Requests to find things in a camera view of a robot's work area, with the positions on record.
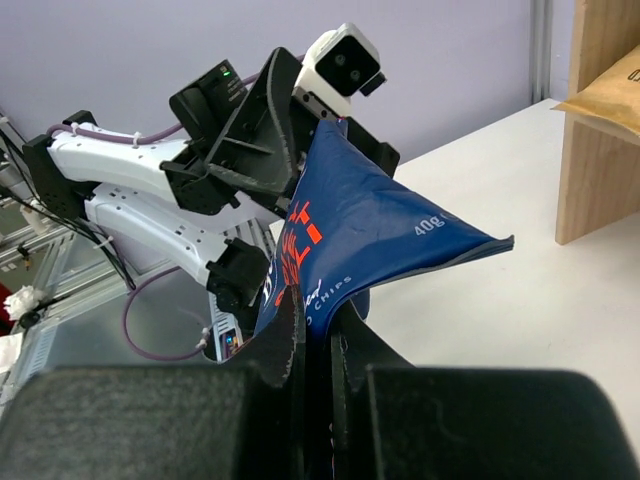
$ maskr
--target wooden shelf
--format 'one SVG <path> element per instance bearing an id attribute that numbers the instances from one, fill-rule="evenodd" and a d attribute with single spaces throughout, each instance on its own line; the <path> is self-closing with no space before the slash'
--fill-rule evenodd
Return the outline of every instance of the wooden shelf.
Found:
<path id="1" fill-rule="evenodd" d="M 576 0 L 569 96 L 640 44 L 640 0 Z M 640 146 L 567 115 L 556 241 L 640 211 Z"/>

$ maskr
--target white table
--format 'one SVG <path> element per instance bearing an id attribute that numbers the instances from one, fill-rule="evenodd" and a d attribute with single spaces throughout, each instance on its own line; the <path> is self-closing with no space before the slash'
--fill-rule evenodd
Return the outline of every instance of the white table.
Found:
<path id="1" fill-rule="evenodd" d="M 640 215 L 554 242 L 564 124 L 555 104 L 399 167 L 399 182 L 491 235 L 515 234 L 516 247 L 375 288 L 367 323 L 415 364 L 582 372 L 608 394 L 640 457 Z"/>

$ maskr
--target blue chip bag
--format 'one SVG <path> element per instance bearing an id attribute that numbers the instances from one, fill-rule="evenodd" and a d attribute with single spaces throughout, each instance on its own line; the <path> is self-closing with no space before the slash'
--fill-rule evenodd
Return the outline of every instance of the blue chip bag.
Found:
<path id="1" fill-rule="evenodd" d="M 298 284 L 313 344 L 338 307 L 394 279 L 513 248 L 389 178 L 341 127 L 318 124 L 280 234 L 255 332 L 274 317 L 285 287 Z"/>

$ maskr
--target red object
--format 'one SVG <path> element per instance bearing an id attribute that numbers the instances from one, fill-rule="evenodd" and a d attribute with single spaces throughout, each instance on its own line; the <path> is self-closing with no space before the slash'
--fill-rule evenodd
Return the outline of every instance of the red object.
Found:
<path id="1" fill-rule="evenodd" d="M 9 335 L 15 323 L 9 320 L 9 313 L 4 309 L 4 301 L 11 294 L 11 291 L 0 283 L 0 337 Z"/>

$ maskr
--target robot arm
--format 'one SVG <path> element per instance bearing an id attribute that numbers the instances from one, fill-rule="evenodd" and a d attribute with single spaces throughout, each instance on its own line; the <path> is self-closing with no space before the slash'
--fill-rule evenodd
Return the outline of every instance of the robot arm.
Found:
<path id="1" fill-rule="evenodd" d="M 353 94 L 369 94 L 383 82 L 377 51 L 345 24 L 320 37 L 302 63 L 276 49 L 251 89 L 225 61 L 176 93 L 169 104 L 189 140 L 138 145 L 134 136 L 126 144 L 91 138 L 127 136 L 106 132 L 82 111 L 64 122 L 67 131 L 25 144 L 25 162 L 52 213 L 97 225 L 116 243 L 126 235 L 154 249 L 235 314 L 253 303 L 269 259 L 218 234 L 246 219 L 229 215 L 217 231 L 199 220 L 237 209 L 247 197 L 286 215 L 323 118 L 347 117 L 349 140 L 383 169 L 395 168 L 397 152 L 348 116 Z"/>

